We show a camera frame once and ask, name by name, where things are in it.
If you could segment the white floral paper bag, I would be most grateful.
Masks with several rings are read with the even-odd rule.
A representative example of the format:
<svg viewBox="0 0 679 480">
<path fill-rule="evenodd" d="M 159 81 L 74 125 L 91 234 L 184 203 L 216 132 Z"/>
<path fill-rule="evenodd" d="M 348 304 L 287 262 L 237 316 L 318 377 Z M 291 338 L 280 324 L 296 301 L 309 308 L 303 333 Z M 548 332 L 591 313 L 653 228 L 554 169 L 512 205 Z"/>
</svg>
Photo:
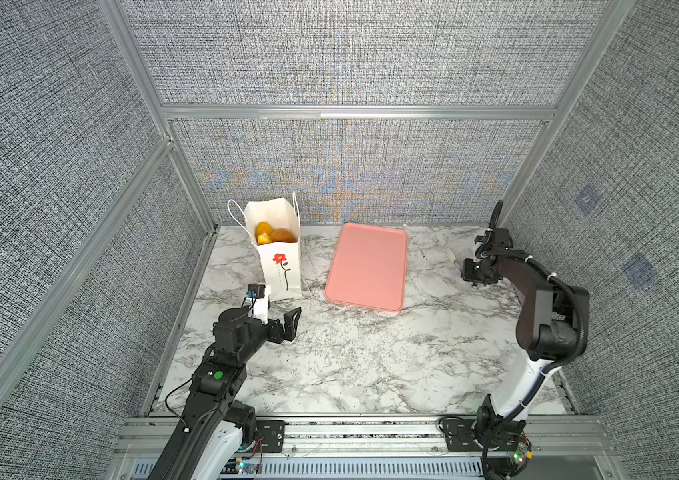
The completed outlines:
<svg viewBox="0 0 679 480">
<path fill-rule="evenodd" d="M 245 208 L 229 199 L 226 208 L 232 220 L 244 229 L 257 252 L 265 283 L 271 287 L 270 299 L 276 301 L 301 298 L 301 223 L 295 193 L 291 194 L 291 198 L 251 201 Z M 273 230 L 287 231 L 294 241 L 272 240 L 270 243 L 259 244 L 257 227 L 262 222 Z"/>
</svg>

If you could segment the round brown fake bun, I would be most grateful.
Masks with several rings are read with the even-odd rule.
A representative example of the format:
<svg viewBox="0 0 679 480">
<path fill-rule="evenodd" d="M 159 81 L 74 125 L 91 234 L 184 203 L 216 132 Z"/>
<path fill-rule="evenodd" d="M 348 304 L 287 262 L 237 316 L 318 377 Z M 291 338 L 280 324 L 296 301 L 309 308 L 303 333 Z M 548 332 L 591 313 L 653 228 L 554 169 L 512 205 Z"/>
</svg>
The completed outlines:
<svg viewBox="0 0 679 480">
<path fill-rule="evenodd" d="M 297 237 L 294 236 L 288 229 L 279 228 L 273 229 L 269 238 L 273 243 L 295 243 L 297 242 Z"/>
</svg>

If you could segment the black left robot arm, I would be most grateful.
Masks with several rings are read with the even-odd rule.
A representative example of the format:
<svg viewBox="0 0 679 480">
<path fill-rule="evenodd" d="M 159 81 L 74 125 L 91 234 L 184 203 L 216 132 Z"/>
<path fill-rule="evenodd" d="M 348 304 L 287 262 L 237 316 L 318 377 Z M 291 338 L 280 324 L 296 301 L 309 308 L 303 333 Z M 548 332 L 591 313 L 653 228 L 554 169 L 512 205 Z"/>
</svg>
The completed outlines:
<svg viewBox="0 0 679 480">
<path fill-rule="evenodd" d="M 151 479 L 216 479 L 254 442 L 255 409 L 236 399 L 247 378 L 246 362 L 267 342 L 295 340 L 302 309 L 263 323 L 251 307 L 223 311 L 214 342 L 189 381 L 179 422 L 158 458 Z"/>
</svg>

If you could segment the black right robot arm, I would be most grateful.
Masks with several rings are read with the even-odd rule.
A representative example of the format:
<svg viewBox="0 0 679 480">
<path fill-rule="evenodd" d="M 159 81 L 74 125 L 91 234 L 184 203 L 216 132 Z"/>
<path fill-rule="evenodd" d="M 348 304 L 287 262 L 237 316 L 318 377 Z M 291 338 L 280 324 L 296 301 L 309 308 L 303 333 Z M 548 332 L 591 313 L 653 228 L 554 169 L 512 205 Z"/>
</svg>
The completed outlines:
<svg viewBox="0 0 679 480">
<path fill-rule="evenodd" d="M 489 227 L 475 244 L 475 256 L 463 262 L 463 280 L 475 286 L 507 280 L 521 294 L 515 325 L 521 353 L 501 386 L 487 394 L 473 425 L 477 441 L 493 449 L 521 433 L 527 408 L 547 379 L 585 353 L 589 292 L 566 284 L 531 254 L 513 248 L 506 229 Z"/>
</svg>

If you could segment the long orange fake bread loaf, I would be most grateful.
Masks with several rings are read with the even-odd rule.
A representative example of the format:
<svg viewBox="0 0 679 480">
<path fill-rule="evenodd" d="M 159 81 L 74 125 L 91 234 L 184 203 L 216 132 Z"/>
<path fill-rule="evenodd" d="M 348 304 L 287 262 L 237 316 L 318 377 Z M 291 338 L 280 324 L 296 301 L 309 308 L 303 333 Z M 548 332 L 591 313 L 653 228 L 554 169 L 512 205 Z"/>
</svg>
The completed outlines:
<svg viewBox="0 0 679 480">
<path fill-rule="evenodd" d="M 255 228 L 255 235 L 257 237 L 261 235 L 271 236 L 273 232 L 273 227 L 267 222 L 259 222 Z"/>
</svg>

